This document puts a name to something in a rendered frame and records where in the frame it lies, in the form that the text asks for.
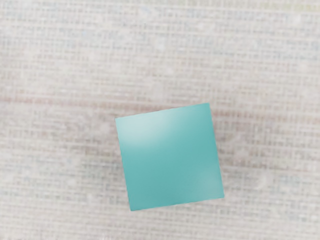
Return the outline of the teal cube block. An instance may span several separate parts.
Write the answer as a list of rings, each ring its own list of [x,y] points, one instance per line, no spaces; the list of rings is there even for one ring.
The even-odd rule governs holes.
[[[131,211],[225,196],[208,103],[115,119]]]

